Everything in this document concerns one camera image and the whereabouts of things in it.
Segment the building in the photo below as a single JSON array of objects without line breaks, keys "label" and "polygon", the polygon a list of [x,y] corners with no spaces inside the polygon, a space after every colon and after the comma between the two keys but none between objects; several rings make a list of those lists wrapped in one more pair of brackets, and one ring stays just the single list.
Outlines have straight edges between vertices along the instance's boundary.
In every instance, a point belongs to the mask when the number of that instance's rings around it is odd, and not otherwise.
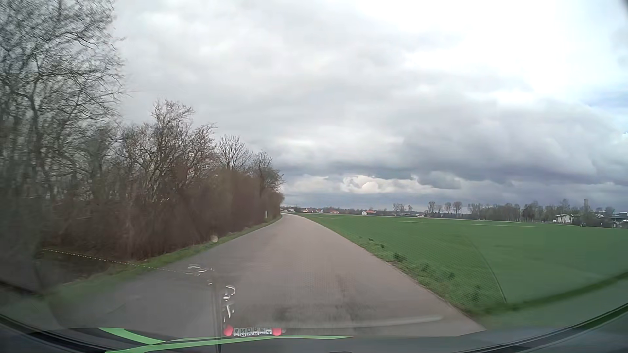
[{"label": "building", "polygon": [[602,217],[602,220],[619,223],[628,220],[628,215],[625,215],[625,212],[619,212],[618,214],[605,215]]},{"label": "building", "polygon": [[571,224],[572,221],[573,221],[573,216],[570,214],[556,215],[556,223]]}]

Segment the white house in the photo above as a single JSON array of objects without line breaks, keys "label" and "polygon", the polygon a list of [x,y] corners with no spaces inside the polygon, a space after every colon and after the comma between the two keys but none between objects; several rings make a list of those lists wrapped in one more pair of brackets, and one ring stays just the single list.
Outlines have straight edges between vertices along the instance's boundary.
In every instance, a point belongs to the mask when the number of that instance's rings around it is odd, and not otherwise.
[{"label": "white house", "polygon": [[556,215],[556,223],[571,224],[572,220],[573,220],[573,216],[570,214]]}]

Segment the overcast sky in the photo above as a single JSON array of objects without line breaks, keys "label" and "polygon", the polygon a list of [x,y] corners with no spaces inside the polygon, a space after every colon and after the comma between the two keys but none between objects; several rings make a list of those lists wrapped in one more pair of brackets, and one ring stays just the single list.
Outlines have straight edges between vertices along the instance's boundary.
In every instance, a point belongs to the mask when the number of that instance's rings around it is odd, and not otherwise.
[{"label": "overcast sky", "polygon": [[619,1],[118,1],[143,121],[155,99],[274,156],[286,204],[538,200],[628,210]]}]

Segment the distant village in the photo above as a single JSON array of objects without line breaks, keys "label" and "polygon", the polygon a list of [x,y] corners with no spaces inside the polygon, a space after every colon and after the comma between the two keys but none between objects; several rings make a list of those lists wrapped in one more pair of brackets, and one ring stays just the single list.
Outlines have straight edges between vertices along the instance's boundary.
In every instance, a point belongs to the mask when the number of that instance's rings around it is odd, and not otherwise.
[{"label": "distant village", "polygon": [[[469,204],[468,213],[460,212],[461,207],[458,206],[456,212],[450,212],[451,207],[445,207],[445,212],[439,205],[432,205],[431,210],[414,211],[412,206],[406,208],[403,204],[394,204],[394,209],[378,209],[372,207],[368,209],[343,209],[340,207],[299,207],[299,206],[281,206],[282,212],[302,213],[302,214],[341,214],[341,215],[377,215],[388,217],[429,217],[429,218],[451,218],[451,219],[468,219],[468,220],[506,220],[514,222],[541,222],[570,224],[587,227],[603,227],[603,228],[622,228],[628,229],[628,212],[615,212],[612,207],[603,209],[601,207],[592,209],[585,199],[580,207],[564,207],[539,206],[536,202],[526,204],[524,207],[519,205],[481,205]],[[561,210],[568,210],[569,213],[560,213]]]}]

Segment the narrow country road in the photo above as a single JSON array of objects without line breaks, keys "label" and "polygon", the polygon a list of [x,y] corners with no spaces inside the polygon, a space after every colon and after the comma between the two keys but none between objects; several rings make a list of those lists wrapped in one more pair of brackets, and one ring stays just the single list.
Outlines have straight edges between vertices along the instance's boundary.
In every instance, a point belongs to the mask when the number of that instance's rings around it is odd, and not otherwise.
[{"label": "narrow country road", "polygon": [[[235,327],[289,334],[462,335],[484,328],[324,226],[284,215],[167,269],[215,268],[237,288]],[[53,308],[64,325],[202,337],[214,323],[202,286],[152,271],[84,303]]]}]

